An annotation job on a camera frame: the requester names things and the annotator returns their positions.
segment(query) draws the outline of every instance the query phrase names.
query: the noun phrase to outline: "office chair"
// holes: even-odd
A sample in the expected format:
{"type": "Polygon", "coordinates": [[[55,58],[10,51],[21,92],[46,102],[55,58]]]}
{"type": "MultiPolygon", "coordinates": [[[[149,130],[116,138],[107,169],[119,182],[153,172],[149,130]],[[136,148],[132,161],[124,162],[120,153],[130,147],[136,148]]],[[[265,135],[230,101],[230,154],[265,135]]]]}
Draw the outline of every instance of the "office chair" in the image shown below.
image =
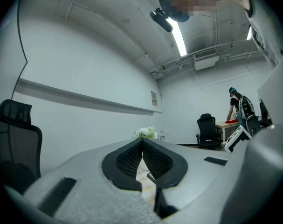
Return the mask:
{"type": "Polygon", "coordinates": [[[31,108],[10,99],[0,104],[0,179],[20,194],[41,176],[42,132],[31,125],[31,108]]]}
{"type": "Polygon", "coordinates": [[[271,119],[268,119],[268,111],[265,105],[263,104],[263,102],[260,102],[259,106],[261,108],[261,113],[262,113],[262,120],[259,121],[259,124],[263,128],[269,127],[272,124],[272,121],[271,119]]]}
{"type": "Polygon", "coordinates": [[[258,118],[255,114],[250,115],[246,119],[246,127],[245,127],[251,136],[255,135],[258,131],[261,130],[261,126],[259,124],[258,118]]]}
{"type": "Polygon", "coordinates": [[[215,127],[215,117],[212,117],[210,114],[202,114],[200,119],[197,120],[197,124],[200,129],[200,135],[197,134],[197,143],[200,147],[215,148],[220,146],[220,133],[218,132],[219,128],[215,127]]]}

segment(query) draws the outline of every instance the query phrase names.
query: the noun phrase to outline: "floor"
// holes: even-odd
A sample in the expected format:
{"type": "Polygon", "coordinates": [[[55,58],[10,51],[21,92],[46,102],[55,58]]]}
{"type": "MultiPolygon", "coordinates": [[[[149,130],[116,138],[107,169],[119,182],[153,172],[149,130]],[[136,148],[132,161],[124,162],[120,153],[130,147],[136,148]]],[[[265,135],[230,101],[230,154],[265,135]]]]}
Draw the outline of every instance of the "floor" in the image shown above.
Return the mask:
{"type": "Polygon", "coordinates": [[[155,195],[156,195],[156,185],[146,176],[150,171],[146,167],[144,161],[140,162],[137,169],[136,180],[142,185],[142,197],[145,202],[154,208],[155,205],[155,195]]]}

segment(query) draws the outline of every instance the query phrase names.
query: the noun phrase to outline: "desk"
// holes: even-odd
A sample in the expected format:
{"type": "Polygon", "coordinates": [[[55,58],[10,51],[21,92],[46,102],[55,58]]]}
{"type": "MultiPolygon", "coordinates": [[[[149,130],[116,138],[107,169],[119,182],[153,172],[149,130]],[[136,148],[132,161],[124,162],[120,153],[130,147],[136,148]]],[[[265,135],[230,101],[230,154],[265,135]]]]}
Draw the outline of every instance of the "desk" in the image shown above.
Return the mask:
{"type": "Polygon", "coordinates": [[[223,133],[223,142],[225,142],[225,129],[238,126],[238,122],[227,124],[225,121],[216,123],[216,128],[221,128],[223,133]]]}

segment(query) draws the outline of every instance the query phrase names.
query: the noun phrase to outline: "ceiling light fixture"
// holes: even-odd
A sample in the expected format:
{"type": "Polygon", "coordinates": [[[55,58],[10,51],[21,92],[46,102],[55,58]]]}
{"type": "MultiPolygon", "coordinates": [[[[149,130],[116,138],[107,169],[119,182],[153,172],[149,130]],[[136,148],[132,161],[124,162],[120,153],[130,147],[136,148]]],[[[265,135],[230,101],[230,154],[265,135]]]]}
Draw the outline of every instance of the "ceiling light fixture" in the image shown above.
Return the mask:
{"type": "Polygon", "coordinates": [[[173,27],[173,37],[175,39],[175,42],[177,43],[177,47],[179,49],[180,56],[187,55],[184,39],[183,39],[183,36],[182,36],[181,31],[180,31],[178,23],[176,21],[172,20],[171,18],[168,18],[167,21],[173,27]]]}
{"type": "Polygon", "coordinates": [[[249,27],[247,40],[250,40],[250,39],[251,39],[251,37],[252,37],[252,27],[249,27]]]}

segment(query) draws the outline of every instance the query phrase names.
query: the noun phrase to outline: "white flowers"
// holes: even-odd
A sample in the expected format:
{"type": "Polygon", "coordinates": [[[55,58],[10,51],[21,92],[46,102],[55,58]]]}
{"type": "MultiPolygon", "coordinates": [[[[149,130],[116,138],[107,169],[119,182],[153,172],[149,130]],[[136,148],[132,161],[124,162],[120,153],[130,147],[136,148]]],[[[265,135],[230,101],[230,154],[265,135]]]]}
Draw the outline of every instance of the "white flowers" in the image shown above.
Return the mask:
{"type": "Polygon", "coordinates": [[[158,134],[155,132],[153,126],[148,126],[147,128],[141,128],[138,131],[134,132],[133,138],[152,138],[157,139],[158,134]]]}

